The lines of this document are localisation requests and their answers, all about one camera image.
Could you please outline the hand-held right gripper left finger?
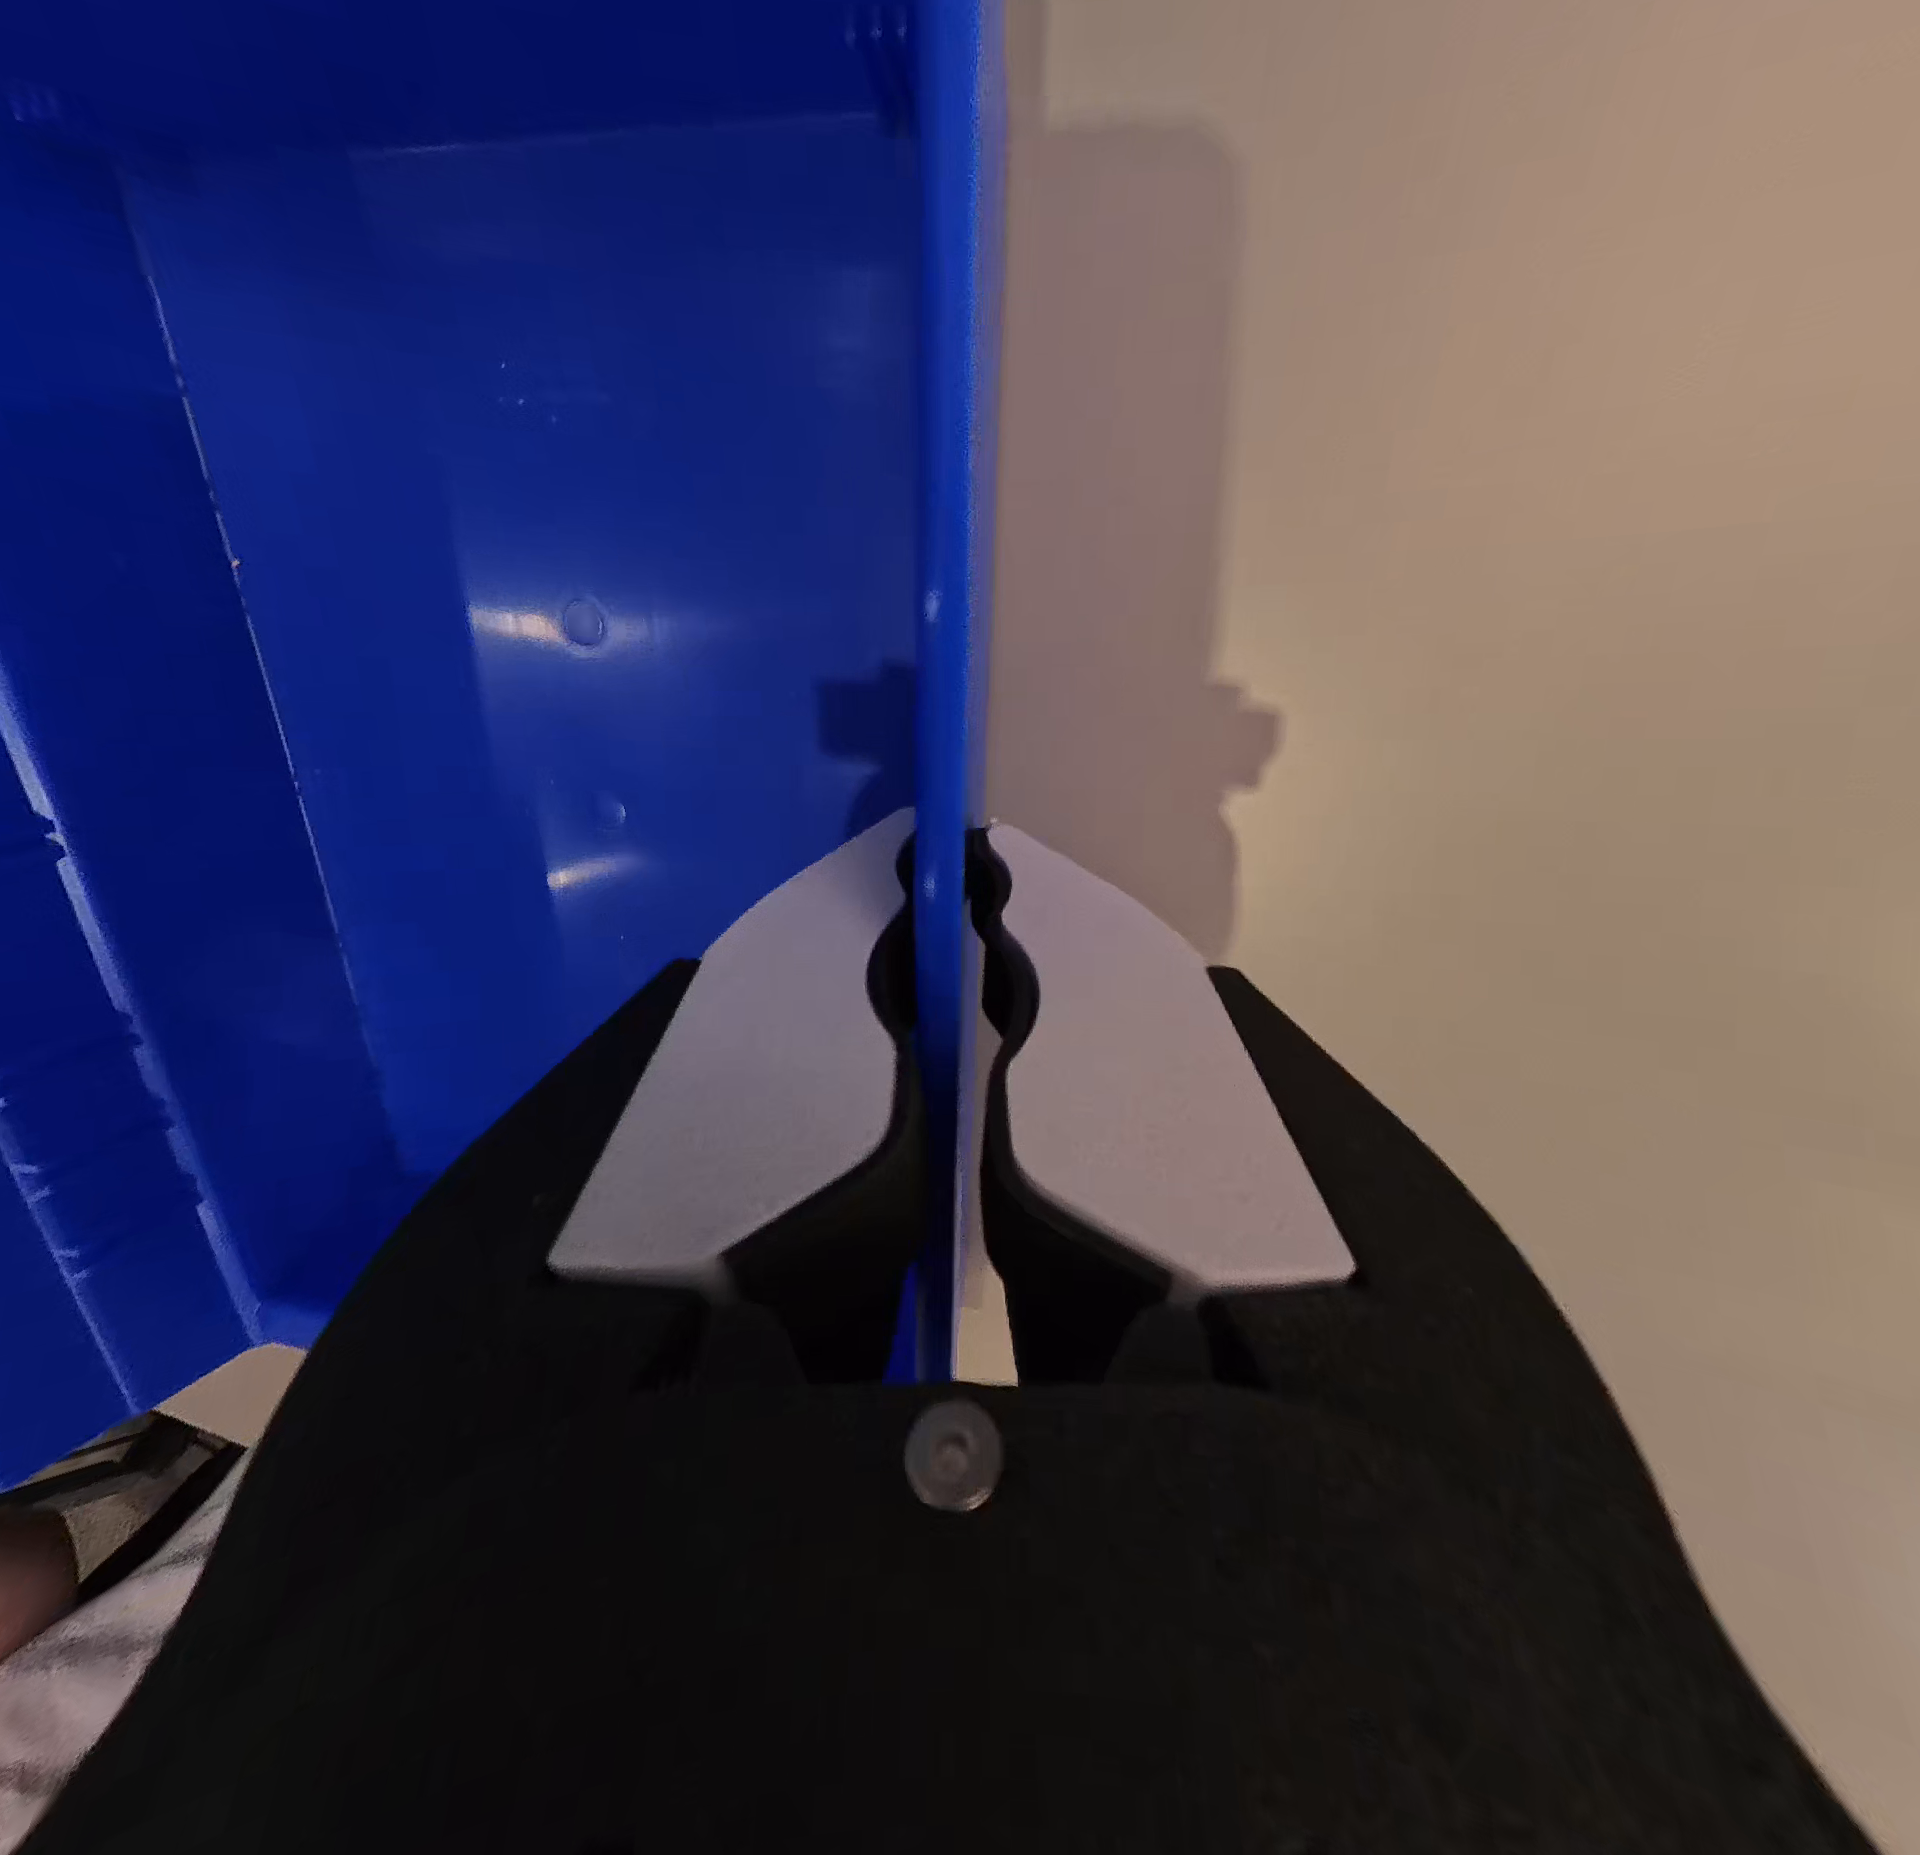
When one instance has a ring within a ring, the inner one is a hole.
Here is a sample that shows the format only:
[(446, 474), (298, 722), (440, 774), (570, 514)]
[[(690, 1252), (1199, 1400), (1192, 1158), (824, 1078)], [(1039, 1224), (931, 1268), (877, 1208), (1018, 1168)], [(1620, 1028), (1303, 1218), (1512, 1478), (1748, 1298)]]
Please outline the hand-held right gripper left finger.
[(917, 1018), (891, 812), (708, 952), (545, 1258), (570, 1282), (715, 1288), (746, 1244), (881, 1156)]

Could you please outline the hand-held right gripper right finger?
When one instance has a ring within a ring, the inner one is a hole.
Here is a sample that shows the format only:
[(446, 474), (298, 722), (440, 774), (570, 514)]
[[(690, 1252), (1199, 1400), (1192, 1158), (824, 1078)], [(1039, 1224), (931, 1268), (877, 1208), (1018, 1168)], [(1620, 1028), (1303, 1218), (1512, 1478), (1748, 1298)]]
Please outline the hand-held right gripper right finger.
[(1188, 940), (1010, 824), (984, 832), (1016, 1186), (1177, 1296), (1320, 1290), (1356, 1262)]

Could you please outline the blue plastic bin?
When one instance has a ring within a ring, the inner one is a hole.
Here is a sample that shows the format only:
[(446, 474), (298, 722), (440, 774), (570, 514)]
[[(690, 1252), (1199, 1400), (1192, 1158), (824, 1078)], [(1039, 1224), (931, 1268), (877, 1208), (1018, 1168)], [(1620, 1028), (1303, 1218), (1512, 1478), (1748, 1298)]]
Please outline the blue plastic bin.
[(954, 1158), (1001, 8), (3, 0), (3, 1485), (884, 818)]

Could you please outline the person's light shirt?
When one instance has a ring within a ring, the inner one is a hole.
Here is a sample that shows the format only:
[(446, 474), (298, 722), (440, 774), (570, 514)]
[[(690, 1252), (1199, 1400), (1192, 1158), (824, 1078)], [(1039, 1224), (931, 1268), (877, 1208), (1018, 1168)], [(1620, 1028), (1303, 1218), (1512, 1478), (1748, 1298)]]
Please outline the person's light shirt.
[(104, 1735), (172, 1633), (241, 1478), (225, 1478), (116, 1585), (2, 1667), (2, 1851), (15, 1851)]

